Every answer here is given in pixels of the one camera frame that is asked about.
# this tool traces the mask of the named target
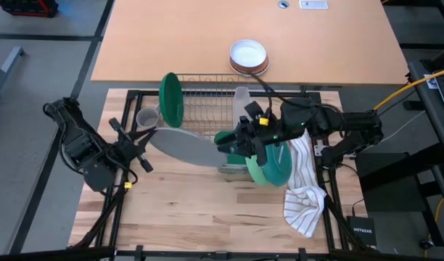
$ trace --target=striped dish towel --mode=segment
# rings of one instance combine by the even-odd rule
[[[318,187],[312,165],[311,139],[307,131],[290,141],[292,174],[285,191],[284,212],[286,222],[310,238],[324,210],[326,192]]]

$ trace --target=light green plate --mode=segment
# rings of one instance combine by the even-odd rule
[[[256,160],[258,160],[258,156],[256,156],[256,155],[251,156],[251,158],[249,158],[249,157],[246,158],[246,166],[248,167],[248,170],[250,171],[251,178],[258,185],[267,185],[268,180],[264,176],[263,169],[259,167]]]

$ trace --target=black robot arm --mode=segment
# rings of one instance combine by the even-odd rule
[[[45,104],[43,111],[61,131],[59,155],[62,161],[68,168],[83,175],[93,191],[103,191],[113,186],[116,170],[128,170],[126,166],[135,158],[139,159],[147,172],[152,171],[152,166],[142,154],[155,132],[154,128],[126,133],[117,119],[113,118],[109,124],[118,133],[118,139],[109,144],[83,119],[76,99],[63,98]],[[143,136],[139,144],[135,145],[134,141]]]
[[[245,107],[251,122],[240,117],[233,133],[217,141],[218,150],[245,157],[258,156],[260,166],[267,163],[266,145],[301,137],[307,129],[311,138],[326,138],[342,133],[343,140],[322,150],[324,167],[338,166],[345,154],[358,152],[382,140],[382,123],[375,111],[341,113],[337,108],[316,104],[307,97],[284,100],[281,118],[254,101]]]

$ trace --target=wooden table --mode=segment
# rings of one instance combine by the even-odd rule
[[[122,117],[127,91],[110,89],[107,94],[98,132],[109,142],[117,138],[117,133],[108,120]],[[324,103],[341,107],[336,91],[321,92],[321,98]],[[266,106],[266,98],[255,99],[262,107]],[[281,102],[278,99],[273,102],[274,112],[279,113]],[[157,96],[146,96],[142,106],[156,103]],[[335,144],[339,139],[339,135],[332,135],[330,143]],[[131,250],[141,244],[149,251],[295,253],[298,247],[304,247],[307,253],[328,253],[322,217],[312,239],[302,236],[284,220],[285,186],[257,186],[248,175],[222,174],[212,167],[180,162],[151,144],[145,157],[154,171],[145,173],[138,161],[132,162],[139,182],[125,196],[118,249]],[[345,163],[354,167],[349,159]],[[337,170],[337,184],[344,216],[350,215],[352,204],[363,198],[358,176],[342,167]],[[94,224],[101,213],[103,199],[87,185],[83,187],[70,244],[77,243]],[[358,203],[355,210],[357,215],[366,216],[363,202]],[[111,219],[106,236],[110,234]],[[333,216],[332,230],[335,245],[340,247]]]
[[[263,44],[270,83],[402,85],[406,61],[380,0],[119,0],[92,80],[158,82],[169,72],[233,73],[231,45]]]

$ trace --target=gray cup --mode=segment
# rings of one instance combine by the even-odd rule
[[[145,128],[155,127],[159,121],[159,113],[159,105],[154,108],[147,107],[140,109],[140,111],[136,114],[136,124]]]

